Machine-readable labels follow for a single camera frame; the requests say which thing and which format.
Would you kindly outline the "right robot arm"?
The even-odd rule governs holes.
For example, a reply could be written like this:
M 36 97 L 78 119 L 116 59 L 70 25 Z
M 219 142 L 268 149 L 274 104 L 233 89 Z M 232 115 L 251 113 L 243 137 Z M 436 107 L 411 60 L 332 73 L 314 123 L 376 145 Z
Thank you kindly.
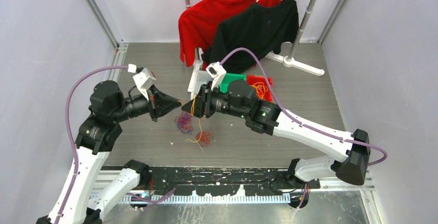
M 211 83 L 203 84 L 198 95 L 181 109 L 197 118 L 209 118 L 214 113 L 242 118 L 256 133 L 288 138 L 324 152 L 323 157 L 291 161 L 286 176 L 293 188 L 325 177 L 358 186 L 365 182 L 370 157 L 366 131 L 343 132 L 306 119 L 292 120 L 290 111 L 259 99 L 256 90 L 244 80 L 231 82 L 225 93 L 213 89 Z

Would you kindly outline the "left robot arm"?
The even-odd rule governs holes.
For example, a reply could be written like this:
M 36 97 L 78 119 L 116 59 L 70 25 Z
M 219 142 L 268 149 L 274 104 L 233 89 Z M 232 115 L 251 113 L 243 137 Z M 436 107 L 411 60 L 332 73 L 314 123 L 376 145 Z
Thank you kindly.
M 181 102 L 151 86 L 149 98 L 139 94 L 124 98 L 115 81 L 98 83 L 90 97 L 90 115 L 81 124 L 74 142 L 79 159 L 78 170 L 70 170 L 68 180 L 76 177 L 74 185 L 66 182 L 52 211 L 37 223 L 102 223 L 108 213 L 132 189 L 145 189 L 151 181 L 149 166 L 130 160 L 121 173 L 95 197 L 91 191 L 99 172 L 122 133 L 120 123 L 143 114 L 156 122 Z

